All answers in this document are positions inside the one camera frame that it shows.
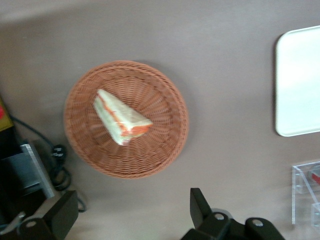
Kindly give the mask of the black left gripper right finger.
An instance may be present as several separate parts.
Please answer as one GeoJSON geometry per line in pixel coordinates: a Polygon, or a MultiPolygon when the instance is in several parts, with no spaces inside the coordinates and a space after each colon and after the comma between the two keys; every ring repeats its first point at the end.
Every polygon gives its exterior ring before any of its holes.
{"type": "Polygon", "coordinates": [[[283,240],[283,235],[267,219],[248,218],[237,222],[223,209],[211,208],[200,188],[190,189],[190,216],[194,225],[183,240],[283,240]]]}

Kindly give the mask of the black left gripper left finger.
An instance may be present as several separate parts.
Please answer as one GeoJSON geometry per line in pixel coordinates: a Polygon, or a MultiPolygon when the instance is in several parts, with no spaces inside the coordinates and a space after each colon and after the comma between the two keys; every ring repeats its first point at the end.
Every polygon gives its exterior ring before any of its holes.
{"type": "Polygon", "coordinates": [[[70,190],[44,201],[18,227],[23,240],[63,240],[79,216],[77,192],[70,190]]]}

